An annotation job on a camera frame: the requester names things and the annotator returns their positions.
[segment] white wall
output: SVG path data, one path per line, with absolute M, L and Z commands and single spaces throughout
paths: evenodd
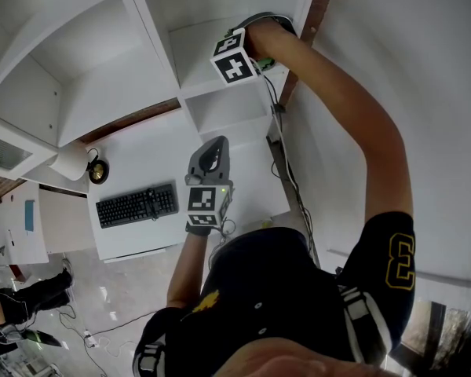
M 471 0 L 331 0 L 314 47 L 368 88 L 400 128 L 418 270 L 471 280 Z M 327 250 L 349 253 L 363 227 L 366 166 L 303 84 L 289 113 L 291 162 L 322 266 L 332 271 L 345 259 Z M 439 284 L 418 286 L 445 300 Z M 454 289 L 461 294 L 449 304 L 470 307 L 465 288 Z

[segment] black pants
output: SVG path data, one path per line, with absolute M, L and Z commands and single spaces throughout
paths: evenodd
M 40 310 L 51 310 L 70 302 L 66 290 L 71 285 L 71 275 L 64 270 L 54 278 L 41 280 L 36 284 L 20 289 L 0 289 L 5 322 L 22 324 Z

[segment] number 3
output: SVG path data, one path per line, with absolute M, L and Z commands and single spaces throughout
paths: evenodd
M 415 240 L 413 236 L 397 233 L 389 241 L 389 264 L 385 282 L 393 289 L 411 291 L 415 285 Z

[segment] hand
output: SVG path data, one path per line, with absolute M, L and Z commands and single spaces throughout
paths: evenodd
M 279 47 L 279 39 L 283 35 L 292 35 L 271 18 L 252 23 L 246 29 L 246 52 L 255 60 L 274 58 L 275 48 Z

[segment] computer keyboard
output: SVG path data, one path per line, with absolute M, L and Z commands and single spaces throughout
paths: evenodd
M 178 205 L 173 185 L 160 185 L 96 203 L 101 228 L 156 220 L 176 214 Z

